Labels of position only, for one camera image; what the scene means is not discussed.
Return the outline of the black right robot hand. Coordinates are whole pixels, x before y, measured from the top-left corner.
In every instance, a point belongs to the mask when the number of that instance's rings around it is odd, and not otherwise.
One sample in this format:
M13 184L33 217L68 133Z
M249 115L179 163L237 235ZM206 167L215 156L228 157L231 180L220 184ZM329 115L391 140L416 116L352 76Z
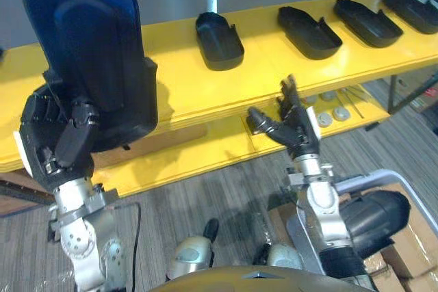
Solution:
M289 75L281 82L283 99L279 101L280 121L256 107L248 108L248 117L256 131L285 146L295 159L304 155L319 155L320 143L306 109L301 105L295 79Z

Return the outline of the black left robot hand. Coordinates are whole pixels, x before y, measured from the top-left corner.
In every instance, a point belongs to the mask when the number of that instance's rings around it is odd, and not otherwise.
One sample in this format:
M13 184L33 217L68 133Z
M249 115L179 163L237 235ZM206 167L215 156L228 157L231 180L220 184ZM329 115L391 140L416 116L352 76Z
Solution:
M94 171L91 150L99 132L99 109L54 70L28 97L21 114L17 144L30 174L47 191Z

